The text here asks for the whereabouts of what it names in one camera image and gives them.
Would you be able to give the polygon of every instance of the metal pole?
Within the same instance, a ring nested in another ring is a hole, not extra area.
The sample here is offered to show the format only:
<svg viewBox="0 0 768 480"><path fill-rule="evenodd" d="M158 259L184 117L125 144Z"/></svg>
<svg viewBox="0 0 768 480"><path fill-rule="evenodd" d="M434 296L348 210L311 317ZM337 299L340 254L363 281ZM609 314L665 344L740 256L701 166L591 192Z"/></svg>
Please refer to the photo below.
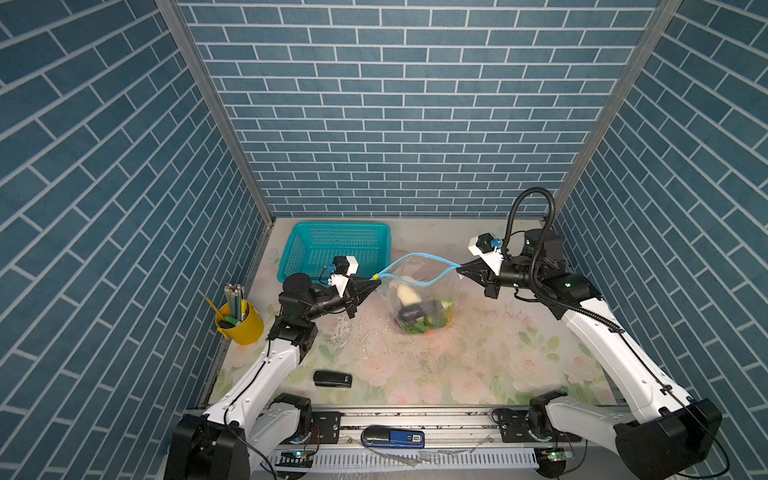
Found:
<svg viewBox="0 0 768 480"><path fill-rule="evenodd" d="M219 97L219 93L214 86L214 81L208 74L208 69L205 66L203 57L200 55L200 51L197 49L197 44L192 37L192 31L187 25L187 21L184 19L184 14L179 7L177 0L156 0L157 8L160 10L160 14L163 15L163 20L168 25L171 36L176 41L176 46L181 52L181 56L184 57L184 61L187 63L187 67L190 69L192 78L203 95L205 103L208 105L210 114L216 122L216 126L219 128L221 137L224 139L224 143L227 144L227 148L232 154L237 170L245 180L245 184L248 186L248 191L251 197L256 202L256 206L261 212L268 227L272 227L274 223L274 216L270 211L270 206L261 194L259 185L256 178L253 175L253 169L250 167L248 160L243 151L243 146L237 139L234 127L230 121L230 117L227 111L224 109L224 104Z"/></svg>
<svg viewBox="0 0 768 480"><path fill-rule="evenodd" d="M576 187L581 174L589 165L592 160L592 155L598 149L600 142L603 141L603 137L611 123L614 121L616 114L619 112L619 108L624 104L624 99L629 95L634 82L640 73L643 71L645 62L650 58L650 54L653 53L656 44L661 39L661 35L664 30L667 29L674 13L677 12L677 8L680 7L682 0L660 0L659 5L654 10L654 13L648 21L640 41L637 46L632 50L627 64L624 66L624 70L621 72L621 76L616 80L611 94L608 96L608 100L605 102L602 110L598 114L598 118L594 121L592 130L587 134L584 139L584 144L581 145L581 150L574 159L574 163L571 165L571 169L563 178L563 183L558 189L557 194L554 196L554 202L556 211L559 214L563 209L565 201Z"/></svg>

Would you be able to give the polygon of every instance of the clear plastic bag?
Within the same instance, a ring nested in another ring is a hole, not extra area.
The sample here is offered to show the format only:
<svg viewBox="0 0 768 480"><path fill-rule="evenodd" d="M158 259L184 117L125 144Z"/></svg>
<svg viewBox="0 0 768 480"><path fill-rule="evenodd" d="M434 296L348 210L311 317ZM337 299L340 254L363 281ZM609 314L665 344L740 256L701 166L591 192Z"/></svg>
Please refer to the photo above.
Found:
<svg viewBox="0 0 768 480"><path fill-rule="evenodd" d="M460 277L453 271L457 266L439 257L412 253L379 274L382 285L376 291L404 333L424 335L451 325L459 291Z"/></svg>

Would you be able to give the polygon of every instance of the blue basket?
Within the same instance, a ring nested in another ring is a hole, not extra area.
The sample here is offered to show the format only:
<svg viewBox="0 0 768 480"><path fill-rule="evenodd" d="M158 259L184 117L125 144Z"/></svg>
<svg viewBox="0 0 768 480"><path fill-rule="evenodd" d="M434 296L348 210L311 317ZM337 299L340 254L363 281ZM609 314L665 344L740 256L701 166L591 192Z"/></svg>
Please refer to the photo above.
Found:
<svg viewBox="0 0 768 480"><path fill-rule="evenodd" d="M389 265L391 247L389 226L383 223L297 223L288 237L277 279L282 283L301 272L316 282L334 257L346 255L359 263L356 276L370 278Z"/></svg>

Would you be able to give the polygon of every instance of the wall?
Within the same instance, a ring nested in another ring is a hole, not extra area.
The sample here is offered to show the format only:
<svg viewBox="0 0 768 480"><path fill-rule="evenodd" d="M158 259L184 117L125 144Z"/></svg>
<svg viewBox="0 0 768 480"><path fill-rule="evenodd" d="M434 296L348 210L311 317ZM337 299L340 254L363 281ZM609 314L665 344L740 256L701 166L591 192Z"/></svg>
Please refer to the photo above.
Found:
<svg viewBox="0 0 768 480"><path fill-rule="evenodd" d="M263 222L152 0L0 3L0 478L144 478Z"/></svg>
<svg viewBox="0 0 768 480"><path fill-rule="evenodd" d="M649 354L768 478L768 3L685 0L559 219ZM710 454L699 474L717 472Z"/></svg>
<svg viewBox="0 0 768 480"><path fill-rule="evenodd" d="M503 217L558 189L657 0L269 3L181 2L277 216Z"/></svg>

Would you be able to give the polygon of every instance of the blue drawstring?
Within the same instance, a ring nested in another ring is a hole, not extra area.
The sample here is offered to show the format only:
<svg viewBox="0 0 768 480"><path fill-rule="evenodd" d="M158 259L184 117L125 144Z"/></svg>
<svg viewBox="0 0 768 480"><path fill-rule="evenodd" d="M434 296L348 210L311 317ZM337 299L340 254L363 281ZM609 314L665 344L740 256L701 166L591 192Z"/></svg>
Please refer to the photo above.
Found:
<svg viewBox="0 0 768 480"><path fill-rule="evenodd" d="M395 263L398 263L400 260L402 260L404 258L412 257L414 255L416 255L417 257L424 257L424 258L429 258L429 259L432 259L432 260L437 260L439 262L447 263L450 266L448 268L446 268L445 270L443 270L442 273L440 273L436 278L430 280L429 282L409 282L408 280L405 280L405 279L401 278L400 276L397 276L397 275L395 275L393 273L387 273L387 270L392 268L392 266L395 265ZM386 267L384 270L382 270L381 272L379 272L376 275L372 276L371 280L374 280L376 278L396 278L396 279L401 280L401 281L403 281L405 283L409 283L409 284L415 285L415 286L430 286L434 282L436 282L436 281L440 280L441 278L443 278L444 275L446 275L448 272L456 270L460 266L461 265L459 265L458 263L452 262L451 260L446 260L445 258L442 258L442 257L438 257L437 255L431 255L430 253L409 253L408 255L404 255L404 256L400 257L399 259L395 260L388 267Z"/></svg>

